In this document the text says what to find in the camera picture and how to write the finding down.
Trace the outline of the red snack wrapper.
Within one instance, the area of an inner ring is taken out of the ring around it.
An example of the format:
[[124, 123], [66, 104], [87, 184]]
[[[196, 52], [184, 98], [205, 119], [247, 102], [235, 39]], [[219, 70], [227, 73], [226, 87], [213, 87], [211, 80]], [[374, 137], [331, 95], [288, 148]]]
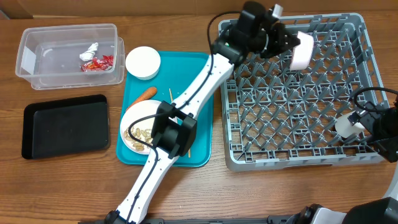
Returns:
[[110, 70], [113, 67], [114, 56], [104, 55], [102, 59], [94, 57], [89, 62], [80, 66], [82, 72], [99, 72]]

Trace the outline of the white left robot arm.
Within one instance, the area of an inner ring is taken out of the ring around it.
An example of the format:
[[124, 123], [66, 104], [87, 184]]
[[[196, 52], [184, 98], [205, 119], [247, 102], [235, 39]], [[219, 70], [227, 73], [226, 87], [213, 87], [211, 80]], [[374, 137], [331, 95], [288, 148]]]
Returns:
[[191, 148], [197, 134], [197, 117], [215, 90], [239, 67], [249, 53], [271, 58], [292, 51], [292, 70], [304, 69], [310, 61], [313, 37], [291, 34], [279, 21], [283, 8], [265, 9], [248, 1], [215, 41], [209, 41], [210, 56], [189, 87], [172, 103], [161, 102], [148, 145], [150, 153], [127, 197], [111, 211], [104, 223], [141, 223], [150, 201], [167, 171]]

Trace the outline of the pink bowl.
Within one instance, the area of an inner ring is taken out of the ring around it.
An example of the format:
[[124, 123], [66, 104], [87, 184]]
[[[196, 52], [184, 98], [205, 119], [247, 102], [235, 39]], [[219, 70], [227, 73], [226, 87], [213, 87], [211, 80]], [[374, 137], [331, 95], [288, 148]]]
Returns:
[[312, 58], [314, 39], [311, 35], [298, 31], [300, 44], [293, 48], [290, 70], [305, 70]]

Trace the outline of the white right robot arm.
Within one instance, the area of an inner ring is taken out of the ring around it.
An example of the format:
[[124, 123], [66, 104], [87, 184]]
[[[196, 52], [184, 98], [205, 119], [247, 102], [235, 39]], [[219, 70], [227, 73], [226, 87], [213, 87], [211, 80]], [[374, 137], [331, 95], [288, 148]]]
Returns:
[[366, 103], [363, 115], [354, 115], [370, 134], [367, 145], [385, 161], [377, 165], [380, 171], [371, 174], [370, 187], [382, 189], [379, 198], [356, 205], [347, 211], [343, 223], [347, 224], [397, 224], [397, 106], [385, 108]]

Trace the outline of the white bowl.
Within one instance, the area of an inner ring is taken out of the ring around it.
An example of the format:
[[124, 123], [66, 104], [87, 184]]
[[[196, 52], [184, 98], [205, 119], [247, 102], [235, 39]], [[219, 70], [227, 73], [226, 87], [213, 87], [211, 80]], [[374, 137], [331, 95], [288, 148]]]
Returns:
[[128, 53], [125, 63], [131, 75], [140, 80], [150, 80], [159, 72], [161, 57], [152, 47], [141, 46]]

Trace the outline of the white tissue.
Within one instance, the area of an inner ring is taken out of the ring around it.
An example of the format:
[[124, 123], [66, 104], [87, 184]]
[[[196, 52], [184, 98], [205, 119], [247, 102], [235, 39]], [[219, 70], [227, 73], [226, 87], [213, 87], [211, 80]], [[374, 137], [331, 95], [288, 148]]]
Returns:
[[88, 50], [79, 55], [79, 58], [84, 62], [92, 60], [96, 54], [96, 51], [98, 50], [98, 46], [99, 43], [97, 42], [91, 44]]

